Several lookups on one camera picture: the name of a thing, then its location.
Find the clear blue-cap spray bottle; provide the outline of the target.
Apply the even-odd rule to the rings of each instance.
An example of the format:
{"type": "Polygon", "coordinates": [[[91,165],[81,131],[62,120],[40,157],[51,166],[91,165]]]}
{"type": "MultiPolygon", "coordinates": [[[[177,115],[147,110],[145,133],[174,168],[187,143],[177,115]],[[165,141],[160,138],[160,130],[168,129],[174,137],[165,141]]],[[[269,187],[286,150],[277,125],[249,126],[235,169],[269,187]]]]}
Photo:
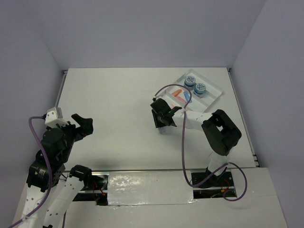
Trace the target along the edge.
{"type": "Polygon", "coordinates": [[[160,127],[160,128],[158,128],[158,130],[159,130],[160,134],[165,134],[167,131],[167,127],[160,127]]]}

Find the pink transparent eraser case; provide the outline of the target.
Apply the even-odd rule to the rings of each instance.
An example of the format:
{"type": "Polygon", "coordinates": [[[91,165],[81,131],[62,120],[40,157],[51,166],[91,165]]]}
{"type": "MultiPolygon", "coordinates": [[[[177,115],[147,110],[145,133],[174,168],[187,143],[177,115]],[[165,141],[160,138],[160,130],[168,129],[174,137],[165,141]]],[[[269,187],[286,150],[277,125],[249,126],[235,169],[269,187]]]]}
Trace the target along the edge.
{"type": "Polygon", "coordinates": [[[175,98],[177,98],[180,102],[182,102],[183,104],[187,103],[187,100],[185,100],[184,98],[180,97],[179,95],[175,96],[175,98]]]}

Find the orange transparent eraser case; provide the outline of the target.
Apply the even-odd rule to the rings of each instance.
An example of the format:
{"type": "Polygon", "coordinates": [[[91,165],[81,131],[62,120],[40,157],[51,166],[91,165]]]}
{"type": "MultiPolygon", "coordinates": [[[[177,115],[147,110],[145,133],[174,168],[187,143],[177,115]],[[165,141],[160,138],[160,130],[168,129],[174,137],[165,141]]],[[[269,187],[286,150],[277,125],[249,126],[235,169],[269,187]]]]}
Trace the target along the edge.
{"type": "Polygon", "coordinates": [[[174,97],[176,97],[176,96],[178,96],[181,92],[182,92],[182,90],[181,90],[181,89],[178,89],[178,90],[174,91],[171,95],[174,96],[174,97]]]}

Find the blue transparent eraser case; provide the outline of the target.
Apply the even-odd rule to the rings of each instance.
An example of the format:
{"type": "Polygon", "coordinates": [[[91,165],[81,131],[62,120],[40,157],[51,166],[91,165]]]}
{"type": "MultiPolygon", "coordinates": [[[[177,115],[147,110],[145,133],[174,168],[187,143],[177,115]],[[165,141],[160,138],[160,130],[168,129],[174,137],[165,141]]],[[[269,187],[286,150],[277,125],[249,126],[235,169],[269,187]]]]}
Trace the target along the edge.
{"type": "Polygon", "coordinates": [[[187,91],[184,91],[183,94],[184,94],[184,97],[185,97],[185,99],[186,99],[186,102],[191,103],[191,102],[192,102],[192,99],[190,98],[190,93],[187,92],[187,91]]]}

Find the blue ink jar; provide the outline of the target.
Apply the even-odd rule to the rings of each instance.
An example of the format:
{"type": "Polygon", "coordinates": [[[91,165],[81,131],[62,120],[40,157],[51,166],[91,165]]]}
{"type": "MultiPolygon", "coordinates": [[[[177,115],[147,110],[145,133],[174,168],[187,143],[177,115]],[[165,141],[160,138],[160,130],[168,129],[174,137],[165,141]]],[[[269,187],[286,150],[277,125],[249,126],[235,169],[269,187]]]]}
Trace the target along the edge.
{"type": "Polygon", "coordinates": [[[190,91],[191,90],[194,90],[195,88],[195,85],[196,85],[196,78],[192,75],[187,75],[185,76],[185,79],[184,79],[184,86],[189,89],[190,91]]]}
{"type": "Polygon", "coordinates": [[[202,98],[206,92],[206,86],[203,83],[197,83],[194,87],[194,95],[199,98],[202,98]]]}

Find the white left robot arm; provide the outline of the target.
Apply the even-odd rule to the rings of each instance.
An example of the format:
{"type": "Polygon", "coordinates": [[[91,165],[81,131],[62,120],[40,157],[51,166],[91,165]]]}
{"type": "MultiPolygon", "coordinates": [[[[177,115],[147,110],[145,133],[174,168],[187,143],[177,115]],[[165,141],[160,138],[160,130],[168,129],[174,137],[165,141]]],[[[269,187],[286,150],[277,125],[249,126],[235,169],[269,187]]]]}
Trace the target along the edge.
{"type": "Polygon", "coordinates": [[[21,219],[11,225],[18,228],[64,227],[66,212],[81,189],[93,184],[92,170],[82,165],[74,166],[64,186],[53,197],[65,171],[72,147],[93,133],[93,119],[73,114],[75,124],[65,121],[57,111],[50,110],[43,116],[32,116],[28,120],[30,130],[38,143],[39,151],[28,170],[27,194],[21,219]],[[44,120],[47,130],[42,138],[37,136],[32,121],[44,120]]]}

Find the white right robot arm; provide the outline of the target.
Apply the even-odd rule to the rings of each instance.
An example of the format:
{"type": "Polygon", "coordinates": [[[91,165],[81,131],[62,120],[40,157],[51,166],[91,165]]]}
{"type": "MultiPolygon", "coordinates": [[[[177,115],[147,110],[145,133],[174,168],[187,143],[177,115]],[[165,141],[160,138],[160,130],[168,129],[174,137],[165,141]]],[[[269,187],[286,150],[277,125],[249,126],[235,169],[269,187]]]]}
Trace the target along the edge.
{"type": "Polygon", "coordinates": [[[213,113],[187,111],[182,107],[169,107],[162,98],[154,98],[150,104],[156,128],[181,127],[181,160],[184,178],[187,184],[197,188],[208,182],[217,186],[223,181],[223,173],[228,166],[230,151],[238,144],[242,137],[241,131],[221,109],[213,113]],[[185,167],[185,131],[198,130],[205,134],[212,153],[206,168],[206,177],[199,183],[189,181],[185,167]]]}

